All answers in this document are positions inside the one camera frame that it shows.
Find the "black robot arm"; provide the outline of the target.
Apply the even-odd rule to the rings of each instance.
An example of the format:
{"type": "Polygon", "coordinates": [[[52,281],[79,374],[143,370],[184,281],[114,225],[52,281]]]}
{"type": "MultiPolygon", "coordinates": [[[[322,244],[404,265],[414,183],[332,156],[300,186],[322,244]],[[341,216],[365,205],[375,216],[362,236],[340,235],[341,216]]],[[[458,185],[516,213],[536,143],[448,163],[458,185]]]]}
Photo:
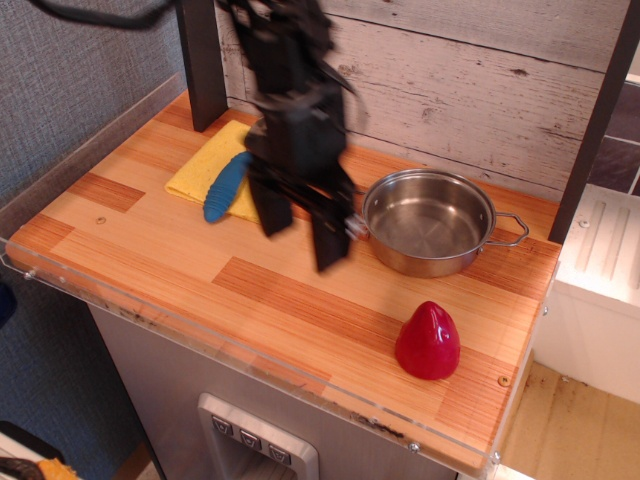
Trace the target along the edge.
{"type": "Polygon", "coordinates": [[[298,205],[311,217],[316,268],[345,258],[355,185],[340,164],[349,83],[325,60],[331,22],[316,1],[223,1],[257,84],[259,120],[245,138],[248,182],[266,236],[298,205]]]}

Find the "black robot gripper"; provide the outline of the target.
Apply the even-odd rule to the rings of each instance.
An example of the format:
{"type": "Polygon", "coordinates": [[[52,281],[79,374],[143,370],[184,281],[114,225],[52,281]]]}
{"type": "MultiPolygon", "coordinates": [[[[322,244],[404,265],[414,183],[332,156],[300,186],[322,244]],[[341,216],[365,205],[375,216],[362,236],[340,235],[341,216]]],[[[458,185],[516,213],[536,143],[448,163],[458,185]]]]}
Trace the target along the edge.
{"type": "Polygon", "coordinates": [[[346,148],[343,91],[350,86],[325,61],[333,49],[327,31],[241,29],[239,38],[261,113],[246,140],[259,222],[271,237],[293,222],[289,199],[312,199],[316,268],[323,272],[351,245],[354,186],[339,163],[346,148]]]}

